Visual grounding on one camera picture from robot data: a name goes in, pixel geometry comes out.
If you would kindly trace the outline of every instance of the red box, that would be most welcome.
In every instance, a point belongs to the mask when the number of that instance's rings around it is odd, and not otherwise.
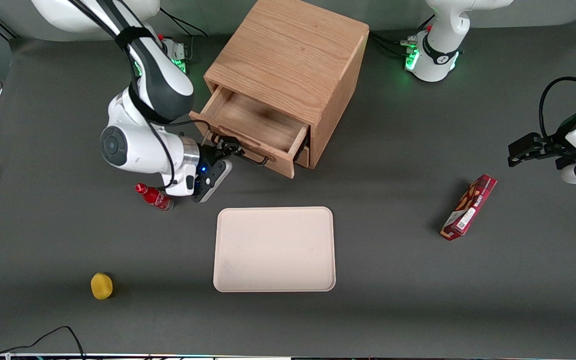
[[[497,180],[486,174],[471,183],[439,234],[449,241],[465,235],[496,184]]]

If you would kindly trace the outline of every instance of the bottle cap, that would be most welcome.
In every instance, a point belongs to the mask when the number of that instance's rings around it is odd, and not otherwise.
[[[148,186],[140,182],[139,184],[135,185],[134,189],[139,194],[146,194],[146,191],[148,191]]]

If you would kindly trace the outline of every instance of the green indicator light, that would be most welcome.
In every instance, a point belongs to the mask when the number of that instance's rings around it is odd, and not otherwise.
[[[172,64],[175,64],[181,71],[183,71],[184,74],[187,74],[186,62],[184,60],[170,59],[170,61],[172,62]]]
[[[455,64],[457,64],[457,58],[459,57],[459,51],[457,51],[457,53],[454,55],[454,60],[452,60],[452,64],[450,66],[450,70],[453,70],[455,68]]]
[[[408,55],[408,59],[406,60],[406,68],[410,71],[413,70],[417,64],[418,59],[419,50],[414,50],[412,54]]]
[[[139,64],[137,64],[137,61],[134,62],[134,67],[135,69],[137,69],[137,73],[139,73],[139,76],[143,75],[142,69],[139,67]]]

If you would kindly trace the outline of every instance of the red bottle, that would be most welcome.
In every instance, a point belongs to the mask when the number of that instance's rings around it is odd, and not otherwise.
[[[146,203],[161,209],[163,212],[169,212],[175,205],[175,202],[170,198],[170,196],[154,187],[148,187],[140,182],[135,185],[134,189],[143,196]]]

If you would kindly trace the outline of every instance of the black strap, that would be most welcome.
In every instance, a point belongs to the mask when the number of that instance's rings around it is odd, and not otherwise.
[[[142,114],[142,116],[144,116],[146,119],[164,125],[170,124],[174,120],[174,119],[170,120],[161,116],[153,109],[151,109],[150,106],[146,105],[146,103],[142,101],[141,98],[139,98],[139,95],[137,95],[137,93],[135,92],[135,89],[133,88],[132,84],[128,86],[128,95],[130,95],[130,100],[132,100],[132,104],[134,104],[134,107],[137,108],[140,114]]]
[[[126,27],[125,29],[121,30],[121,32],[119,32],[119,35],[117,35],[116,38],[114,38],[114,42],[119,45],[120,48],[125,49],[128,47],[128,45],[130,45],[130,43],[132,43],[133,41],[135,41],[135,39],[139,39],[139,38],[153,38],[153,33],[150,32],[150,30],[148,30],[145,27]]]
[[[434,61],[435,65],[443,65],[448,63],[448,61],[450,61],[450,59],[452,59],[455,54],[457,54],[459,48],[450,52],[437,51],[432,46],[430,46],[430,43],[428,42],[428,34],[426,34],[423,37],[423,50],[432,58],[432,61]]]

